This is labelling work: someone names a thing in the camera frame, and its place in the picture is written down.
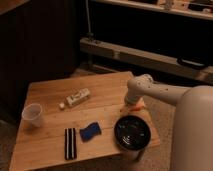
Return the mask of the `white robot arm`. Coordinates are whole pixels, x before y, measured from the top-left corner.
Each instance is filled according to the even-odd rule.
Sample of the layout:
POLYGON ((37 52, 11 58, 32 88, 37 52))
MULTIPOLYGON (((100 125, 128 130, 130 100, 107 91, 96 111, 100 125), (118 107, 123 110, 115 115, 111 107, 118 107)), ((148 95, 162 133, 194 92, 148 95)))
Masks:
POLYGON ((144 74, 131 78, 127 87, 126 106, 147 95, 176 107, 170 171, 213 171, 213 86, 159 84, 144 74))

